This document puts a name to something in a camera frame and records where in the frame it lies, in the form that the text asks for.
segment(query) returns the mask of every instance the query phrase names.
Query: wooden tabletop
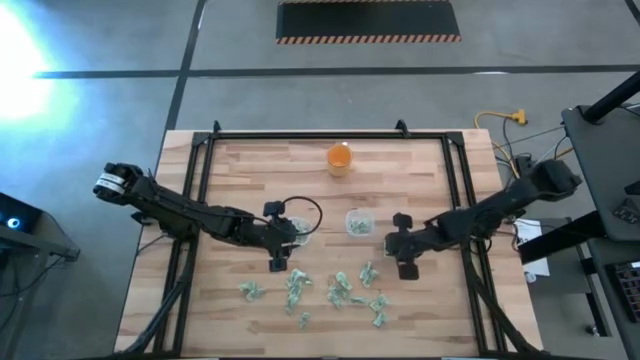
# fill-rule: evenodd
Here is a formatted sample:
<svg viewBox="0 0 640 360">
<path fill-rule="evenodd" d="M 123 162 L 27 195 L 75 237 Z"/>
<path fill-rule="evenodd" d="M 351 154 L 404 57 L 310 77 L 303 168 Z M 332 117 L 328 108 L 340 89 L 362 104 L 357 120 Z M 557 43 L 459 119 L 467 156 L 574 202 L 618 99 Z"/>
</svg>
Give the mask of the wooden tabletop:
<svg viewBox="0 0 640 360">
<path fill-rule="evenodd" d="M 489 134 L 463 130 L 476 195 L 479 200 L 502 188 Z M 170 131 L 163 145 L 158 182 L 181 192 L 192 131 Z M 203 234 L 193 279 L 182 356 L 192 357 L 424 357 L 473 356 L 477 347 L 471 323 L 467 288 L 457 250 L 427 252 L 417 261 L 418 281 L 400 281 L 393 258 L 383 253 L 384 235 L 395 231 L 396 212 L 413 216 L 419 224 L 450 210 L 450 194 L 441 144 L 435 140 L 349 140 L 354 153 L 352 172 L 333 178 L 326 171 L 329 140 L 233 140 L 215 143 L 207 202 L 262 214 L 267 201 L 304 195 L 318 201 L 324 220 L 310 242 L 294 250 L 289 271 L 270 273 L 262 249 L 239 248 Z M 199 186 L 203 155 L 196 167 L 192 197 Z M 457 171 L 460 194 L 462 177 Z M 375 216 L 375 234 L 351 238 L 345 215 L 354 208 Z M 304 202 L 287 204 L 285 216 L 315 222 L 317 212 Z M 141 246 L 159 235 L 145 228 Z M 518 255 L 510 237 L 497 236 L 489 253 L 498 300 L 516 327 L 541 347 L 533 307 Z M 126 348 L 158 309 L 171 240 L 163 239 L 137 257 L 116 349 Z M 358 280 L 361 267 L 373 261 L 379 271 L 370 289 Z M 285 281 L 299 268 L 314 280 L 303 290 L 292 316 L 285 313 Z M 337 310 L 327 300 L 334 275 L 343 271 L 354 285 L 352 295 L 387 296 L 389 322 L 372 325 L 375 314 L 367 306 Z M 260 300 L 247 302 L 238 285 L 256 281 L 267 289 Z M 302 312 L 311 318 L 299 330 Z M 175 307 L 171 319 L 175 321 Z M 485 313 L 487 337 L 492 338 Z M 170 321 L 168 334 L 173 334 Z M 170 346 L 171 336 L 165 344 Z"/>
</svg>

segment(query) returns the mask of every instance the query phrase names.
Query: orange liquid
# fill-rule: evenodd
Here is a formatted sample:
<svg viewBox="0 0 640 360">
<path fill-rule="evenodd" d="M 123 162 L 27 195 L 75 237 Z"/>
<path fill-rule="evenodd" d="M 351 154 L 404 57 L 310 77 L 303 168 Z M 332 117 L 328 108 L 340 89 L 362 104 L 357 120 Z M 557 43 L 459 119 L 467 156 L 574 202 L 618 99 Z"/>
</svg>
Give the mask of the orange liquid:
<svg viewBox="0 0 640 360">
<path fill-rule="evenodd" d="M 342 144 L 333 145 L 327 153 L 327 160 L 335 167 L 347 166 L 351 163 L 351 149 Z"/>
<path fill-rule="evenodd" d="M 329 173 L 333 176 L 345 176 L 349 173 L 351 167 L 351 149 L 344 144 L 336 144 L 327 151 L 327 163 L 329 164 Z"/>
</svg>

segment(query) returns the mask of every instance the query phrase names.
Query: hazard stripe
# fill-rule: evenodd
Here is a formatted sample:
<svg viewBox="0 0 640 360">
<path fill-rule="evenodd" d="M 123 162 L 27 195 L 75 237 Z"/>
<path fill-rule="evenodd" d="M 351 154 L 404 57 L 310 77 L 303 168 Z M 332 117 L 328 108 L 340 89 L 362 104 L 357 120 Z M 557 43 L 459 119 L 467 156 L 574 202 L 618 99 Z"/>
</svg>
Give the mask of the hazard stripe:
<svg viewBox="0 0 640 360">
<path fill-rule="evenodd" d="M 369 2 L 449 2 L 449 0 L 281 0 L 282 4 L 319 4 L 319 3 L 369 3 Z"/>
<path fill-rule="evenodd" d="M 276 39 L 278 45 L 315 45 L 315 44 L 384 44 L 384 43 L 452 43 L 462 38 L 456 34 L 418 34 L 418 35 L 347 35 L 347 36 L 297 36 Z"/>
</svg>

